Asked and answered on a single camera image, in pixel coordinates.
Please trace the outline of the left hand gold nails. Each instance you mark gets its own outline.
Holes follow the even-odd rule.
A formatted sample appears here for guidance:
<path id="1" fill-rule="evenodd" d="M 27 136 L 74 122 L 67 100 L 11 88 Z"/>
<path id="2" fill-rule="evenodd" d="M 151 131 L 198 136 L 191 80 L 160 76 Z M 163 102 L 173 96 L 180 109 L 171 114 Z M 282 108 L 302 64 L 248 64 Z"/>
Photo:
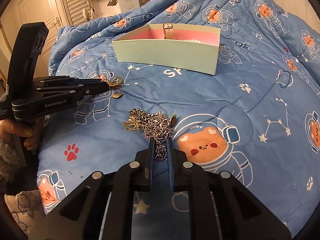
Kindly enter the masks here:
<path id="1" fill-rule="evenodd" d="M 23 145 L 28 151 L 36 150 L 40 143 L 44 117 L 37 118 L 31 127 L 12 119 L 1 120 L 1 139 L 6 144 L 12 144 L 12 136 L 24 138 Z"/>

